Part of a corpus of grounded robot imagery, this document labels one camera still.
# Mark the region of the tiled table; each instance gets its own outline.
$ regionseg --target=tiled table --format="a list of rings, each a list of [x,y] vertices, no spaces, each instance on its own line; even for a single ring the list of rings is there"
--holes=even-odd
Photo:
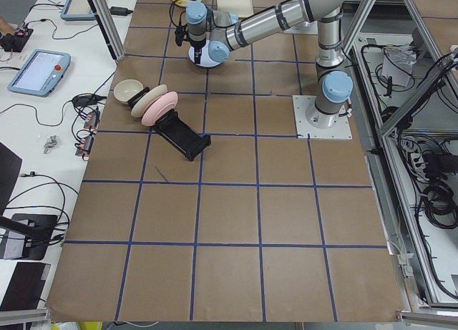
[[[212,145],[188,162],[109,95],[53,319],[394,321],[402,302],[356,127],[351,141],[296,138],[291,95],[316,92],[316,38],[277,34],[202,69],[175,46],[168,2],[138,0],[113,85],[167,84]]]

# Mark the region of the white desk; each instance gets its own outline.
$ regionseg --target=white desk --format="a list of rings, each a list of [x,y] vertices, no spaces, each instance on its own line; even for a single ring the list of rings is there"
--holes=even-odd
[[[50,0],[64,4],[66,0]],[[136,0],[107,0],[109,6],[123,6],[134,9]],[[49,3],[49,0],[38,0],[37,3]],[[58,27],[56,37],[69,37],[79,31],[88,29],[96,24],[95,21],[63,21],[60,19],[60,9],[50,6],[39,6],[30,12],[26,22],[51,19]],[[114,16],[114,22],[124,41],[129,27],[131,16]],[[45,98],[25,94],[14,94],[6,89],[7,84],[15,75],[14,70],[0,72],[0,111],[16,103],[33,105],[38,109],[41,122],[55,124],[60,121],[62,105],[76,94],[94,92],[116,68],[108,48],[105,45],[102,33],[98,27],[86,33],[79,34],[69,40],[53,40],[54,27],[51,22],[35,22],[30,24],[34,29],[30,40],[21,53],[15,53],[8,62],[1,62],[0,66],[21,67],[34,49],[48,49],[69,53],[72,63],[63,80],[56,89]],[[111,80],[106,83],[97,94],[106,95],[109,91]],[[86,162],[75,156],[75,140],[72,136],[71,125],[76,114],[68,104],[64,112],[64,121],[58,127],[45,127],[35,120],[34,111],[28,107],[15,107],[0,115],[0,142],[13,150],[22,158],[23,173],[35,171],[40,174],[50,175],[59,182],[67,183],[77,190],[82,181]],[[75,129],[82,128],[82,120],[78,120]],[[51,135],[56,135],[58,145],[50,153],[44,154],[43,145]],[[40,183],[50,182],[45,178],[19,178],[13,195]],[[65,210],[72,214],[77,196],[65,188],[67,203]],[[18,198],[10,206],[23,205],[53,205],[62,206],[62,195],[56,185],[47,185],[27,193]],[[7,210],[5,216],[11,217],[21,210]],[[53,213],[47,209],[27,209],[28,213]],[[56,271],[61,248],[59,245],[50,246],[42,262],[51,264],[51,270],[45,284],[42,298],[46,300],[51,283]],[[16,261],[0,260],[0,300],[3,299],[9,279],[13,273]]]

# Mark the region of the white cable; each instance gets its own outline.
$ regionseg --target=white cable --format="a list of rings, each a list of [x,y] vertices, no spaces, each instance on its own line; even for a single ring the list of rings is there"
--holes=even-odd
[[[137,324],[133,324],[133,323],[130,323],[129,321],[126,321],[127,324],[130,324],[130,325],[133,325],[133,326],[136,326],[137,328],[149,328],[151,326],[154,326],[156,324],[159,324],[158,321],[156,321],[155,323],[152,323],[152,324],[148,324],[148,325],[137,325]]]

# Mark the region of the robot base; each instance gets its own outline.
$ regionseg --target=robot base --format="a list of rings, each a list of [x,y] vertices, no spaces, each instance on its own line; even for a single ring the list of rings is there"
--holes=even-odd
[[[294,117],[296,119],[296,131],[298,138],[350,140],[352,139],[348,117],[338,117],[337,122],[330,128],[322,130],[313,126],[306,118],[308,106],[315,102],[316,96],[293,95]]]

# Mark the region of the black monitor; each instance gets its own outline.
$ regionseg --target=black monitor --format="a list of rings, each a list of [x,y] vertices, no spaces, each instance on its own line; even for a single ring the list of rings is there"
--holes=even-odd
[[[46,244],[52,236],[57,216],[27,213],[14,214],[11,219],[3,216],[19,177],[21,165],[22,159],[0,142],[0,228],[9,231],[0,242],[0,257],[4,257],[7,237],[12,232],[25,236],[23,258],[41,260],[47,247],[34,245],[32,241]]]

